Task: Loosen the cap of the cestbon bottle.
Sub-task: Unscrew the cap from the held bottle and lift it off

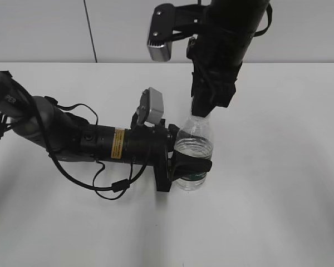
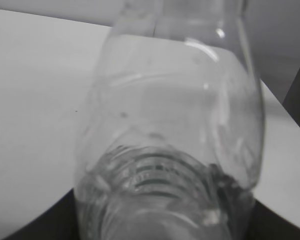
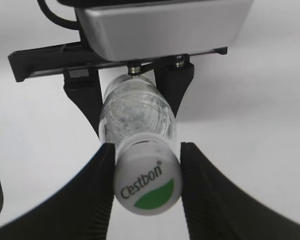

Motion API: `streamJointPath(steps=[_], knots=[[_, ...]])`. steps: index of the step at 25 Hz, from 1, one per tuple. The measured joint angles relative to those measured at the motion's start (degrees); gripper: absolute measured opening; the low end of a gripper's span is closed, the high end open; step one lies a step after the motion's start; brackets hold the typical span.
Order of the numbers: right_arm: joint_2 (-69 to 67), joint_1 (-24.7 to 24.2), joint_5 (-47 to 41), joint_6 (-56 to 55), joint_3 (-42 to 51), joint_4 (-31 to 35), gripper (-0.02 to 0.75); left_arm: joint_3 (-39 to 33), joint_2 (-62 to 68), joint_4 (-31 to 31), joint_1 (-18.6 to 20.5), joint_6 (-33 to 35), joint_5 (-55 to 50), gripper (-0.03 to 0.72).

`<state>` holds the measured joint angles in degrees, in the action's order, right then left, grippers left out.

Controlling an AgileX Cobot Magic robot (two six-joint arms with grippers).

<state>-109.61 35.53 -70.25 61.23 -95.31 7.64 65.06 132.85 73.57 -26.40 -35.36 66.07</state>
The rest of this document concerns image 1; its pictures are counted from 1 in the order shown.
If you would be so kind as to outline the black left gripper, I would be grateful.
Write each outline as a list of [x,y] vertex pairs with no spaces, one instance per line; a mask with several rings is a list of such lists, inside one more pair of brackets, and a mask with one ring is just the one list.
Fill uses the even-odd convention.
[[[124,161],[129,164],[141,165],[139,172],[130,180],[134,183],[141,177],[147,166],[154,171],[157,192],[169,192],[172,181],[200,181],[212,168],[210,158],[192,157],[174,151],[178,126],[161,119],[158,125],[147,126],[138,123],[137,118],[131,120],[130,129],[124,136]],[[169,153],[171,158],[171,178]]]

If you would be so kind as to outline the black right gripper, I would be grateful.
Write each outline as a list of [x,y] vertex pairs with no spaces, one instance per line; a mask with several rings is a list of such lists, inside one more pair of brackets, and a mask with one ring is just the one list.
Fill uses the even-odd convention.
[[237,69],[206,68],[193,62],[191,114],[207,117],[215,107],[228,107],[236,93]]

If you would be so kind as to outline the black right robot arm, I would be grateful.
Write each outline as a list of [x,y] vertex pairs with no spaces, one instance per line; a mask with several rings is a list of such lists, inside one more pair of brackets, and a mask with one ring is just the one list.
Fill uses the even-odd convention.
[[236,92],[235,82],[244,55],[263,15],[272,22],[269,1],[212,1],[198,6],[200,20],[191,34],[186,56],[193,62],[191,115],[205,119],[215,107],[228,107]]

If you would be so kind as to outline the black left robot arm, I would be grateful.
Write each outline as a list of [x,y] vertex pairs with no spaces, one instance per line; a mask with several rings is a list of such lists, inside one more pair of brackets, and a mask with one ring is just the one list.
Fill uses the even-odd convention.
[[61,106],[52,97],[32,96],[8,71],[0,71],[0,139],[13,131],[43,147],[59,172],[74,184],[96,192],[125,192],[138,178],[130,174],[110,186],[98,187],[75,179],[62,167],[63,162],[120,162],[154,170],[156,189],[169,192],[172,179],[170,160],[178,128],[167,125],[161,115],[149,118],[149,88],[141,96],[129,128],[93,124]]

